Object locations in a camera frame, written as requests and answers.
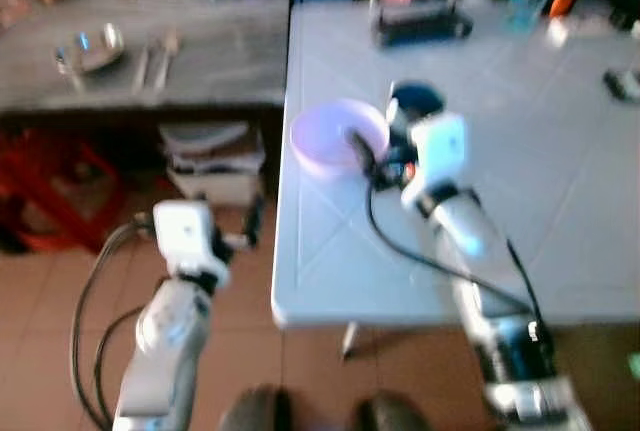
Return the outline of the dark right robot foot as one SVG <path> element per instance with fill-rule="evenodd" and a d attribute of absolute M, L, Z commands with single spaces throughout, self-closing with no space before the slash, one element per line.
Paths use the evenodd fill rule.
<path fill-rule="evenodd" d="M 356 405 L 349 431 L 434 431 L 407 396 L 378 391 Z"/>

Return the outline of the metal spoon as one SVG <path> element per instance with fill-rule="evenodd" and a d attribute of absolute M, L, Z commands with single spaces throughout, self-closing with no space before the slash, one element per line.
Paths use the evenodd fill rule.
<path fill-rule="evenodd" d="M 157 74 L 152 83 L 152 89 L 159 93 L 166 87 L 166 80 L 168 80 L 168 74 L 170 66 L 175 56 L 180 51 L 180 42 L 182 42 L 182 35 L 177 29 L 169 30 L 168 33 L 160 39 L 160 64 L 157 67 Z"/>
<path fill-rule="evenodd" d="M 136 66 L 134 66 L 133 76 L 131 78 L 131 92 L 133 94 L 140 93 L 143 87 L 145 87 L 148 66 L 150 66 L 150 59 L 155 47 L 156 44 L 154 42 L 148 42 L 143 46 L 142 50 L 138 52 Z"/>

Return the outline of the pink plastic bowl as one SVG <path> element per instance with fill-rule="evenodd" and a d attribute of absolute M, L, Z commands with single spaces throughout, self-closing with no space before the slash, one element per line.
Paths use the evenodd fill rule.
<path fill-rule="evenodd" d="M 357 99 L 334 99 L 306 108 L 289 126 L 289 146 L 311 178 L 334 180 L 360 175 L 364 161 L 349 134 L 360 135 L 372 157 L 383 158 L 390 130 L 383 112 Z"/>

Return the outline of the black remote control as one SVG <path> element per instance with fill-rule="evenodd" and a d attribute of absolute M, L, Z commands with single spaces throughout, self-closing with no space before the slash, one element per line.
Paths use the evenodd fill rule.
<path fill-rule="evenodd" d="M 637 105 L 640 102 L 639 71 L 636 67 L 607 69 L 602 75 L 602 82 L 614 101 L 628 105 Z"/>

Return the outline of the black rectangular tray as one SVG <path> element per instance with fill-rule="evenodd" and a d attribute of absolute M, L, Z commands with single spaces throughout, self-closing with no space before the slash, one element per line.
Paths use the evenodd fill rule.
<path fill-rule="evenodd" d="M 372 37 L 383 48 L 470 37 L 474 20 L 452 3 L 380 7 L 372 12 Z"/>

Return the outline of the stack of white boxes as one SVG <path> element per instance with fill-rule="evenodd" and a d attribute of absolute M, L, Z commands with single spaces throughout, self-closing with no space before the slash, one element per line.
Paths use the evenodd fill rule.
<path fill-rule="evenodd" d="M 262 133 L 247 121 L 157 126 L 166 174 L 188 198 L 248 207 L 264 195 Z"/>

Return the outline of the white folding table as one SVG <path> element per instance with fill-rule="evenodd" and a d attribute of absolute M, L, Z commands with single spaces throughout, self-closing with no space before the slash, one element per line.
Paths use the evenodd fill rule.
<path fill-rule="evenodd" d="M 637 43 L 605 35 L 550 43 L 517 33 L 499 3 L 462 3 L 462 41 L 384 50 L 366 3 L 302 3 L 291 12 L 284 120 L 338 99 L 383 106 L 390 85 L 425 80 L 465 117 L 462 183 L 515 245 L 559 359 L 639 353 L 639 111 L 605 89 Z M 381 244 L 360 176 L 314 178 L 282 148 L 271 315 L 282 329 L 434 325 L 457 320 L 442 275 Z"/>

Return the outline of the steel bowl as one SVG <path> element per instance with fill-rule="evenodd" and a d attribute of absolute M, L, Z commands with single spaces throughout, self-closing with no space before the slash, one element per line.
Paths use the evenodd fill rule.
<path fill-rule="evenodd" d="M 73 76 L 96 73 L 113 65 L 125 52 L 122 30 L 113 23 L 74 34 L 54 48 L 54 64 L 60 74 Z"/>

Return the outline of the red plastic crate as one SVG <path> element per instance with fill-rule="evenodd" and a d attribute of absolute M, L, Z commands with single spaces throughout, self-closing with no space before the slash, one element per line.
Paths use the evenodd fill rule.
<path fill-rule="evenodd" d="M 0 131 L 0 230 L 29 251 L 101 251 L 127 197 L 128 181 L 90 140 Z"/>

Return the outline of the grey wooden bench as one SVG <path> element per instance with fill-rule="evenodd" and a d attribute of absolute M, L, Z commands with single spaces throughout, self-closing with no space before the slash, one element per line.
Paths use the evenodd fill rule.
<path fill-rule="evenodd" d="M 106 114 L 142 108 L 282 105 L 291 0 L 63 0 L 0 33 L 0 116 Z M 113 24 L 123 59 L 73 82 L 56 48 Z M 177 33 L 160 91 L 134 88 L 143 48 Z"/>

